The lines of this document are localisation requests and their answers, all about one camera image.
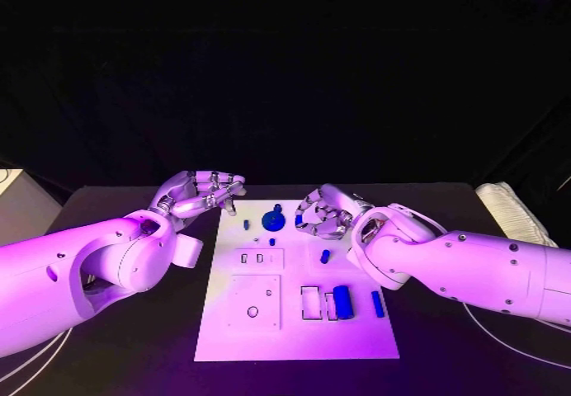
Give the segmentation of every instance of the black tabletop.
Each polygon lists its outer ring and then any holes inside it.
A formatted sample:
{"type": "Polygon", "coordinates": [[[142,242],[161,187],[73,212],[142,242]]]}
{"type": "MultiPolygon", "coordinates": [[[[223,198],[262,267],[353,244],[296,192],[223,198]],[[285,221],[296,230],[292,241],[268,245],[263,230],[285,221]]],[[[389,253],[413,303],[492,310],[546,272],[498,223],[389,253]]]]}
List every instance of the black tabletop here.
{"type": "MultiPolygon", "coordinates": [[[[243,198],[301,199],[314,188],[249,186],[243,198]]],[[[343,188],[374,205],[409,206],[449,230],[503,236],[465,184],[343,188]]],[[[82,188],[50,232],[145,208],[154,192],[155,187],[82,188]]],[[[204,242],[195,268],[171,266],[149,291],[115,303],[73,328],[53,362],[18,395],[571,394],[571,370],[504,348],[484,334],[461,304],[436,296],[415,279],[400,290],[383,290],[397,360],[193,362],[219,215],[219,210],[210,210],[184,231],[204,242]]],[[[504,342],[571,364],[571,335],[529,319],[481,309],[472,312],[504,342]]],[[[38,348],[0,359],[0,378],[38,348]]],[[[9,394],[44,361],[41,356],[0,384],[0,394],[9,394]]]]}

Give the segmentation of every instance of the wire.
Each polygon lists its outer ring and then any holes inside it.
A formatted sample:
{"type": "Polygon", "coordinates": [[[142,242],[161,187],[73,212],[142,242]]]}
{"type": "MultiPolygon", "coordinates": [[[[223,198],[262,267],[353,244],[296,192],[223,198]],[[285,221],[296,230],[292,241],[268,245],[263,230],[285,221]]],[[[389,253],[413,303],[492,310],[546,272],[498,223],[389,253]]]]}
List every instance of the wire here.
{"type": "Polygon", "coordinates": [[[44,362],[44,365],[38,368],[38,370],[35,371],[35,374],[30,377],[30,379],[20,385],[20,387],[8,394],[8,396],[14,396],[14,394],[24,388],[24,386],[31,382],[31,380],[38,376],[38,373],[41,373],[41,371],[44,370],[44,367],[50,364],[50,361],[53,360],[53,358],[56,357],[56,354],[58,353],[58,350],[61,349],[61,346],[64,344],[64,342],[67,341],[67,337],[69,334],[71,333],[71,329],[70,328],[67,330],[67,333],[64,334],[64,338],[61,343],[58,344],[57,349],[53,351],[53,354],[50,355],[50,358],[47,359],[47,361],[44,362]]]}
{"type": "Polygon", "coordinates": [[[5,180],[9,177],[9,171],[7,169],[2,169],[2,171],[5,171],[5,178],[2,180],[0,180],[0,183],[5,182],[5,180]]]}
{"type": "Polygon", "coordinates": [[[557,326],[556,324],[552,324],[549,322],[546,322],[544,320],[539,320],[534,319],[539,323],[543,323],[546,326],[549,326],[550,328],[556,328],[557,330],[560,330],[562,332],[567,332],[571,334],[571,330],[567,328],[562,328],[560,326],[557,326]]]}
{"type": "Polygon", "coordinates": [[[44,346],[44,349],[2,377],[0,378],[0,382],[5,381],[50,349],[50,346],[56,343],[57,339],[63,336],[64,332],[60,332],[57,336],[50,340],[50,343],[44,346]]]}
{"type": "Polygon", "coordinates": [[[537,356],[529,355],[527,353],[521,352],[518,349],[514,349],[511,346],[508,346],[491,333],[490,331],[484,328],[482,324],[478,322],[478,320],[475,319],[475,317],[472,316],[472,312],[469,311],[469,309],[467,308],[467,305],[464,303],[461,303],[464,305],[465,308],[465,312],[469,315],[469,317],[472,318],[472,321],[475,322],[475,324],[478,325],[478,327],[481,328],[481,330],[485,332],[485,334],[505,347],[508,348],[511,351],[517,352],[520,355],[530,357],[531,359],[534,359],[536,361],[541,361],[543,363],[547,363],[549,365],[556,365],[557,367],[562,367],[563,369],[571,370],[571,366],[567,365],[562,365],[560,363],[554,363],[553,361],[546,361],[544,359],[540,359],[537,356]]]}

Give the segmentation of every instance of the white pegboard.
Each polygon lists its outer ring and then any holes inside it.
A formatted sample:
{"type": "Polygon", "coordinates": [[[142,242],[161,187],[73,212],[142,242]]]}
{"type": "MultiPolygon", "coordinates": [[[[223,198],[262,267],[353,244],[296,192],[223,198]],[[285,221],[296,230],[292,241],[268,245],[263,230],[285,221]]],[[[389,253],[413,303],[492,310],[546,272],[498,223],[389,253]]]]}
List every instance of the white pegboard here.
{"type": "Polygon", "coordinates": [[[380,288],[344,259],[348,236],[340,241],[325,241],[296,232],[296,205],[296,200],[237,200],[237,215],[231,217],[220,212],[195,361],[397,358],[386,307],[384,317],[377,318],[371,303],[370,292],[380,288]],[[275,203],[282,206],[285,227],[270,233],[262,228],[262,215],[273,209],[275,203]],[[247,231],[243,229],[244,219],[249,221],[247,231]],[[275,239],[273,247],[268,245],[270,238],[275,239]],[[249,249],[246,252],[252,254],[263,250],[263,254],[282,257],[282,264],[269,262],[270,268],[266,268],[252,262],[252,266],[243,266],[236,262],[243,251],[236,249],[249,249]],[[318,261],[322,249],[330,250],[327,264],[318,261]],[[239,286],[231,285],[236,276],[252,277],[240,278],[237,284],[244,283],[239,286]],[[269,278],[278,280],[279,291],[278,295],[272,291],[275,299],[265,295],[263,300],[259,298],[263,297],[262,288],[269,290],[263,284],[269,278]],[[324,293],[337,285],[350,289],[354,318],[348,320],[327,319],[324,293]],[[318,286],[321,320],[302,320],[301,286],[318,286]],[[253,318],[247,316],[250,306],[257,308],[253,318]]]}

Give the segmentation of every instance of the robotic arm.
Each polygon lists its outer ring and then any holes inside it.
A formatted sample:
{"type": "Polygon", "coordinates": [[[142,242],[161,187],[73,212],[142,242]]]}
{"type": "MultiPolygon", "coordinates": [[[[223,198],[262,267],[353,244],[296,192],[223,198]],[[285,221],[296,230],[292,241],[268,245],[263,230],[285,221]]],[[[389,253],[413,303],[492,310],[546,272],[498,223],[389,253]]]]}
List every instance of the robotic arm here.
{"type": "Polygon", "coordinates": [[[146,210],[0,247],[0,357],[149,290],[169,263],[193,268],[201,241],[177,232],[216,206],[234,215],[243,182],[227,173],[180,172],[146,210]],[[84,276],[95,280],[83,285],[84,276]]]}
{"type": "Polygon", "coordinates": [[[448,233],[413,210],[397,204],[373,207],[330,184],[299,204],[295,227],[325,239],[341,238],[351,230],[347,259],[381,287],[396,290],[413,276],[445,298],[569,325],[571,251],[475,233],[448,233]],[[319,224],[302,222],[302,212],[314,203],[319,224]]]}

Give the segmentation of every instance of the black curtain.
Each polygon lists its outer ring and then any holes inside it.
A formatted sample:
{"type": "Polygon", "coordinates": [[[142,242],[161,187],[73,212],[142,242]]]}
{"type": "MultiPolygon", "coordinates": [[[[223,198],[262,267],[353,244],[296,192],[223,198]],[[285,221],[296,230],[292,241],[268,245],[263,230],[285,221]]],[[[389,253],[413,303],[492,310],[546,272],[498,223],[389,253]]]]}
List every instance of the black curtain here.
{"type": "Polygon", "coordinates": [[[567,177],[563,2],[0,7],[0,159],[63,195],[567,177]]]}

